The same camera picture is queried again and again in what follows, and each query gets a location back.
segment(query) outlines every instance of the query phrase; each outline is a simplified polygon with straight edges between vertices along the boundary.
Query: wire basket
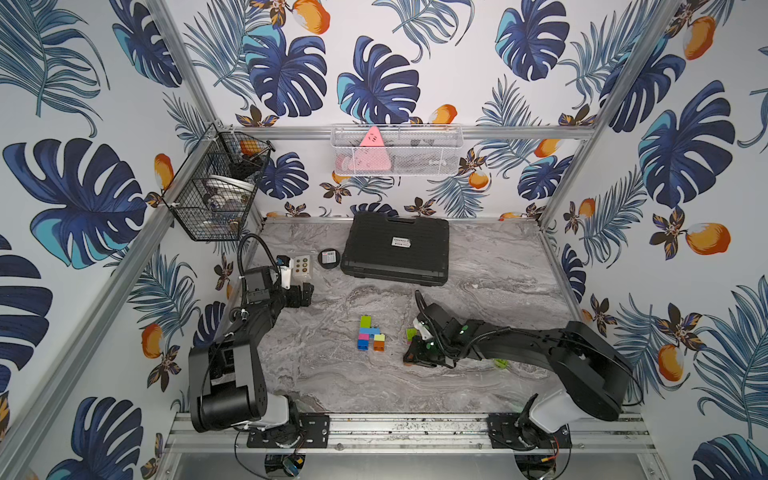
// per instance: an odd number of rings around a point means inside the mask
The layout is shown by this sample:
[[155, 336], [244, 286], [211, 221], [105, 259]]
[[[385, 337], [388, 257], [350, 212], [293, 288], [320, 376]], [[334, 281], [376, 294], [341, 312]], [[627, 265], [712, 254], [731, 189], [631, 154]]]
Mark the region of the wire basket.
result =
[[384, 147], [360, 147], [373, 125], [333, 125], [336, 174], [447, 177], [458, 171], [464, 144], [457, 125], [376, 125]]
[[273, 151], [241, 132], [216, 133], [189, 183], [166, 204], [192, 240], [240, 239]]

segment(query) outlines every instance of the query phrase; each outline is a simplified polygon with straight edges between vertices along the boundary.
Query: red wire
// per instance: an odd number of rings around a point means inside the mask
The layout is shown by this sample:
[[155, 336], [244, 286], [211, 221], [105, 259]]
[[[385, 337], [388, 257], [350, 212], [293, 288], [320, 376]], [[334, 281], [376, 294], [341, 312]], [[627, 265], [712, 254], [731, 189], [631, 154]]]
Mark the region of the red wire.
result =
[[554, 439], [554, 444], [557, 446], [557, 448], [554, 451], [554, 455], [551, 457], [547, 457], [544, 460], [541, 460], [542, 463], [555, 460], [558, 457], [558, 455], [560, 455], [560, 442], [558, 442], [558, 437], [553, 436], [552, 438]]

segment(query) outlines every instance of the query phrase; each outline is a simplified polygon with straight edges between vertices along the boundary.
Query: pink triangle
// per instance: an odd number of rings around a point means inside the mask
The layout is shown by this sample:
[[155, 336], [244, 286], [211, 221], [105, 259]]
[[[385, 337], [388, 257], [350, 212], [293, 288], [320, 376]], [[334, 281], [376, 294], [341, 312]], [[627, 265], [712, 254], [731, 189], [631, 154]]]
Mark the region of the pink triangle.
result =
[[[360, 142], [360, 147], [383, 147], [384, 139], [378, 127], [371, 127]], [[391, 170], [392, 162], [385, 148], [356, 148], [354, 154], [355, 170]]]

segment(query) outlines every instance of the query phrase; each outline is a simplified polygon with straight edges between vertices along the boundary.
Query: gray marble surface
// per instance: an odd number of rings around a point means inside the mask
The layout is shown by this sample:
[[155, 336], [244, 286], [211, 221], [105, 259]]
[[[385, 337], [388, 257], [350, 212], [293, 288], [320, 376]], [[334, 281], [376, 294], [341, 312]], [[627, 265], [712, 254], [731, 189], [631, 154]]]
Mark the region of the gray marble surface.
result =
[[[351, 222], [268, 223], [262, 237], [274, 255], [325, 248], [344, 250]], [[405, 366], [406, 329], [418, 313], [413, 291], [457, 318], [500, 326], [556, 328], [569, 313], [536, 236], [527, 222], [452, 222], [447, 284], [416, 286], [358, 279], [314, 269], [312, 306], [284, 309], [259, 346], [270, 391], [288, 393], [304, 411], [504, 412], [519, 410], [554, 374], [512, 363], [462, 360], [455, 369]], [[265, 265], [257, 254], [254, 265]], [[384, 353], [359, 351], [362, 315], [386, 335]]]

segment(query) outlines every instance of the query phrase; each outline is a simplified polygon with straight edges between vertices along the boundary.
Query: black plastic case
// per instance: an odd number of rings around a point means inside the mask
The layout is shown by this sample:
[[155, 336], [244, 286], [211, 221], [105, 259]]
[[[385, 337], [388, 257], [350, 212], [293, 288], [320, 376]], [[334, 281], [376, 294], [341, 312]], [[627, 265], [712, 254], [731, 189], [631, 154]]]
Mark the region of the black plastic case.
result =
[[445, 285], [449, 239], [446, 220], [361, 212], [349, 231], [341, 270], [358, 278]]

